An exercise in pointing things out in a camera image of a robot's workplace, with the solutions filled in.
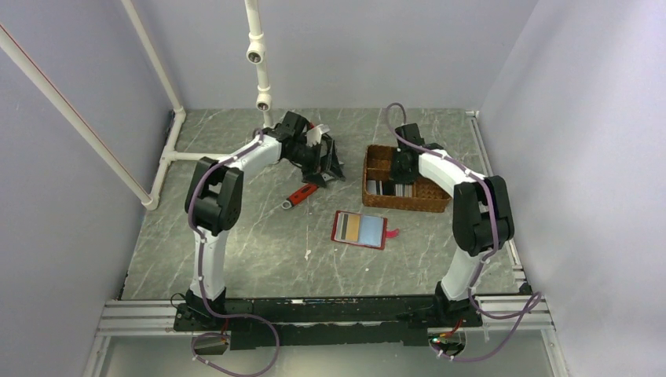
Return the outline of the brown woven basket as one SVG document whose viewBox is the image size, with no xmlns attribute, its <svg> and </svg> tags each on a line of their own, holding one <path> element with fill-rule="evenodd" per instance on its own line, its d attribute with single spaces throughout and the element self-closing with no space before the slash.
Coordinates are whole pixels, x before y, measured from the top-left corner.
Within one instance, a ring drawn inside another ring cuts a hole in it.
<svg viewBox="0 0 666 377">
<path fill-rule="evenodd" d="M 362 203 L 366 207 L 381 207 L 397 210 L 444 212 L 452 202 L 452 197 L 429 179 L 418 177 L 414 197 L 370 195 L 365 189 L 367 180 L 392 181 L 390 164 L 395 147 L 369 145 L 364 157 L 363 180 L 361 186 Z"/>
</svg>

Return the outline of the red leather card holder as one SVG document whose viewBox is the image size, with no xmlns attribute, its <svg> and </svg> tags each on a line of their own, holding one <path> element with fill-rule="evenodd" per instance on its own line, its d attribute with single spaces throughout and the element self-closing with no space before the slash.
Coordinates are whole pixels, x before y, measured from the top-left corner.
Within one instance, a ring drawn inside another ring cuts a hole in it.
<svg viewBox="0 0 666 377">
<path fill-rule="evenodd" d="M 387 218 L 337 210 L 331 230 L 331 241 L 383 250 L 386 241 L 398 237 L 399 234 L 399 229 L 388 228 Z"/>
</svg>

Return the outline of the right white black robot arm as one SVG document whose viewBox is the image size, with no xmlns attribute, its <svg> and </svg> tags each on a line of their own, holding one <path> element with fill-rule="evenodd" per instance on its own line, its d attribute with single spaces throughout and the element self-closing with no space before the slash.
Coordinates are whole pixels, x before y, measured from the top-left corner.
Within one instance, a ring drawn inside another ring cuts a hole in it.
<svg viewBox="0 0 666 377">
<path fill-rule="evenodd" d="M 477 282 L 489 259 L 514 236 L 507 184 L 498 175 L 488 177 L 469 169 L 436 144 L 425 144 L 414 123 L 390 131 L 398 142 L 393 166 L 400 174 L 429 179 L 453 199 L 456 252 L 437 283 L 432 307 L 434 319 L 451 326 L 474 305 Z"/>
</svg>

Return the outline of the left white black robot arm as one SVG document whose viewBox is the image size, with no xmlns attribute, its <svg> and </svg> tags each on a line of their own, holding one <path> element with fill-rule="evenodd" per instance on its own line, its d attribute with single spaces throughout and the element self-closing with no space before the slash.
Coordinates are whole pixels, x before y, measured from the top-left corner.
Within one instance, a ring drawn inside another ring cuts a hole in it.
<svg viewBox="0 0 666 377">
<path fill-rule="evenodd" d="M 219 328 L 226 316 L 225 247 L 241 215 L 245 181 L 282 160 L 299 168 L 304 183 L 318 188 L 345 178 L 329 126 L 315 125 L 295 112 L 286 112 L 273 127 L 256 129 L 232 154 L 203 157 L 196 164 L 185 201 L 196 245 L 185 301 L 207 330 Z"/>
</svg>

